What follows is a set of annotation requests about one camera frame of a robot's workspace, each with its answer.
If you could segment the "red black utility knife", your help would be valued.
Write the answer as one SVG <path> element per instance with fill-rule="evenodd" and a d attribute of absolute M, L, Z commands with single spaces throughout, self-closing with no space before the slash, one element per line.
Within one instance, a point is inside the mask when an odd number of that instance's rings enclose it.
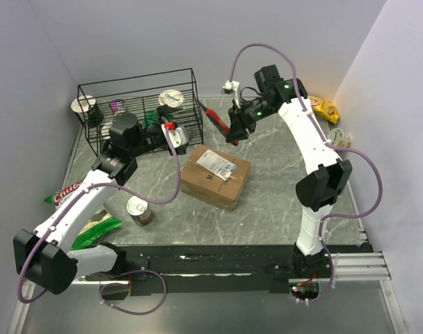
<path fill-rule="evenodd" d="M 212 110 L 206 108 L 205 115 L 211 121 L 213 126 L 224 136 L 225 139 L 228 139 L 230 133 L 230 128 L 223 122 L 223 120 L 218 116 L 218 114 Z"/>

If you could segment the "brown cardboard express box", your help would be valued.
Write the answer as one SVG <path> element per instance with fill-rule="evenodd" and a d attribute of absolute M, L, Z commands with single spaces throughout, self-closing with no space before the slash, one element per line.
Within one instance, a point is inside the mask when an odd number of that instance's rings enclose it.
<path fill-rule="evenodd" d="M 180 189 L 203 202 L 232 211 L 250 168 L 251 163 L 247 160 L 197 145 L 182 169 Z"/>

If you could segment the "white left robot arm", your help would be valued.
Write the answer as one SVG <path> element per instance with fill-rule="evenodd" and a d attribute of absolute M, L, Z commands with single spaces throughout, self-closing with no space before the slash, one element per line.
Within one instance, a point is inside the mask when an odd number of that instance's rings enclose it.
<path fill-rule="evenodd" d="M 143 129 L 129 112 L 118 114 L 109 129 L 109 147 L 99 155 L 74 193 L 33 232 L 20 230 L 13 239 L 15 268 L 19 274 L 17 297 L 25 280 L 46 292 L 60 294 L 80 276 L 103 272 L 112 280 L 127 270 L 126 252 L 111 244 L 82 250 L 72 245 L 95 212 L 117 191 L 131 195 L 125 187 L 138 168 L 136 158 L 146 152 Z"/>

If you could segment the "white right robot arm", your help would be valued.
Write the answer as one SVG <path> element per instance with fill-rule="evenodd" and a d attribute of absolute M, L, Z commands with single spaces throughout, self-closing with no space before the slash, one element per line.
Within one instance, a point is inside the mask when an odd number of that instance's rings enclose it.
<path fill-rule="evenodd" d="M 308 277 L 325 266 L 322 241 L 324 217 L 332 211 L 353 170 L 332 148 L 319 126 L 308 93 L 300 79 L 284 80 L 275 65 L 262 67 L 254 74 L 260 96 L 241 97 L 239 82 L 226 81 L 223 92 L 233 96 L 228 111 L 228 143 L 246 140 L 257 122 L 277 114 L 288 126 L 301 152 L 306 176 L 296 184 L 296 196 L 302 205 L 301 229 L 294 246 L 292 265 L 300 277 Z"/>

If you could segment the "green lid canister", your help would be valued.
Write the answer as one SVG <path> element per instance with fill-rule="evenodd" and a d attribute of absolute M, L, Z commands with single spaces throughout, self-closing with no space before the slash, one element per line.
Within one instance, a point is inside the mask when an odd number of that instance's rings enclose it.
<path fill-rule="evenodd" d="M 144 113 L 144 124 L 146 127 L 164 123 L 165 120 L 163 116 L 156 109 L 149 110 Z"/>

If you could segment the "Chobani yogurt cup in rack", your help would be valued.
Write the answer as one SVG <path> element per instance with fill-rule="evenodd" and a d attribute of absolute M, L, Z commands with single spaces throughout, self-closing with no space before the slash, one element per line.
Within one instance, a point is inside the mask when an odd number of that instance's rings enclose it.
<path fill-rule="evenodd" d="M 166 105 L 179 112 L 183 109 L 184 94 L 179 90 L 165 90 L 159 94 L 158 101 L 161 106 Z"/>

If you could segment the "purple label small cup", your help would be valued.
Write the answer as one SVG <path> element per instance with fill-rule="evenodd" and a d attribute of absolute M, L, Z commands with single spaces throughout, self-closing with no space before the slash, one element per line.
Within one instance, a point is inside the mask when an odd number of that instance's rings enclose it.
<path fill-rule="evenodd" d="M 115 99 L 109 102 L 109 108 L 113 115 L 124 113 L 127 110 L 125 101 L 122 99 Z"/>

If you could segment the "white round container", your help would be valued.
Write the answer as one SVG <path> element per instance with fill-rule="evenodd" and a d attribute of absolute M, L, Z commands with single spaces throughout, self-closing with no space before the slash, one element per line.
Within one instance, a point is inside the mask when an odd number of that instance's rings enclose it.
<path fill-rule="evenodd" d="M 102 140 L 110 139 L 109 130 L 110 130 L 112 124 L 113 123 L 109 120 L 102 125 L 102 128 L 100 130 L 100 137 L 101 137 Z"/>

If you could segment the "black cone object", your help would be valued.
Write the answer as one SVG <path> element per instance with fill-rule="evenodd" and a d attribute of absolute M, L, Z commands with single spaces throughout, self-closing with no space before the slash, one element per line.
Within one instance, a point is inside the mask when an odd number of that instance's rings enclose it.
<path fill-rule="evenodd" d="M 87 125 L 89 128 L 94 128 L 103 122 L 104 116 L 97 104 L 90 105 L 87 112 Z"/>

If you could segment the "silver tin can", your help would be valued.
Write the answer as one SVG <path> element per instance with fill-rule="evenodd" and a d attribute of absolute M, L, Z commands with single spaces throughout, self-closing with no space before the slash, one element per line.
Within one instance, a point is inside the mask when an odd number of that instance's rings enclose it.
<path fill-rule="evenodd" d="M 132 196 L 126 204 L 128 215 L 131 216 L 133 222 L 139 226 L 145 226 L 152 222 L 154 212 L 149 203 L 136 196 Z"/>

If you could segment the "white paper cup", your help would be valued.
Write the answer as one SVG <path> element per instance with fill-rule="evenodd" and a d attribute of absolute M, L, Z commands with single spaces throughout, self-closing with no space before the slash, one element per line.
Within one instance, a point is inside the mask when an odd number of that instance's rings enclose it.
<path fill-rule="evenodd" d="M 80 95 L 76 97 L 71 105 L 71 110 L 80 118 L 84 119 L 84 122 L 90 120 L 90 111 L 95 107 L 96 99 L 91 95 Z"/>

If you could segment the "yellow Lays chips bag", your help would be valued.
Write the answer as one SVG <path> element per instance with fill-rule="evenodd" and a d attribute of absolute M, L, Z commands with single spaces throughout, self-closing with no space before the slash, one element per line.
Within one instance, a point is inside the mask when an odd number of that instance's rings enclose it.
<path fill-rule="evenodd" d="M 336 106 L 332 102 L 311 95 L 309 96 L 309 100 L 312 110 L 316 115 L 333 124 L 338 123 L 340 115 Z"/>

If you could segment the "green chips bag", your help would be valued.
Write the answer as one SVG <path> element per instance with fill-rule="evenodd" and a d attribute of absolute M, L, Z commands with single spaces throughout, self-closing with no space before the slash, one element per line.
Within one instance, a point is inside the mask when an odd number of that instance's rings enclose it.
<path fill-rule="evenodd" d="M 83 181 L 79 180 L 59 192 L 48 196 L 44 201 L 53 205 L 54 209 L 58 209 L 71 197 L 82 183 Z M 72 244 L 71 250 L 75 251 L 87 248 L 103 235 L 121 226 L 122 221 L 112 216 L 104 206 L 101 206 L 81 229 Z"/>

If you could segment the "Chobani yogurt cup right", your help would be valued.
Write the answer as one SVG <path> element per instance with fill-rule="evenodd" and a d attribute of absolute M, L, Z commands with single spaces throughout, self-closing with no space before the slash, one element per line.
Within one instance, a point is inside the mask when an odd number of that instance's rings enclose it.
<path fill-rule="evenodd" d="M 328 140 L 330 141 L 331 145 L 340 148 L 349 148 L 351 147 L 351 137 L 349 134 L 345 133 L 340 128 L 334 128 L 330 130 L 327 135 Z"/>

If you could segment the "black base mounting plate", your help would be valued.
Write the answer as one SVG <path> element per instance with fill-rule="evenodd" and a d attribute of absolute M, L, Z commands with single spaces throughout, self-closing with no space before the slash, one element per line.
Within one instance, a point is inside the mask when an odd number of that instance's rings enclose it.
<path fill-rule="evenodd" d="M 117 280 L 131 284 L 132 296 L 162 292 L 155 271 L 173 293 L 251 292 L 289 293 L 291 279 L 312 274 L 329 278 L 325 252 L 304 256 L 291 245 L 123 245 L 125 267 L 117 273 L 94 273 L 88 281 Z"/>

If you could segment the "aluminium frame rail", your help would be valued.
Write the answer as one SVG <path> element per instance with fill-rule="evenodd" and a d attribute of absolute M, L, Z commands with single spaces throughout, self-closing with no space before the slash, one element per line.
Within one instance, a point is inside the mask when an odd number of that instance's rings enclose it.
<path fill-rule="evenodd" d="M 110 237 L 123 245 L 291 245 L 298 226 L 286 236 L 270 223 L 244 224 L 204 221 L 151 223 L 146 228 L 128 225 Z M 123 307 L 138 310 L 128 315 L 100 303 L 99 289 L 107 281 L 78 279 L 62 294 L 47 294 L 38 301 L 18 304 L 10 333 L 405 333 L 396 306 L 390 274 L 382 253 L 366 241 L 330 245 L 334 269 L 329 278 L 313 283 L 334 288 L 315 303 L 297 303 L 289 293 L 268 291 L 169 293 L 132 296 L 124 283 L 107 295 Z"/>

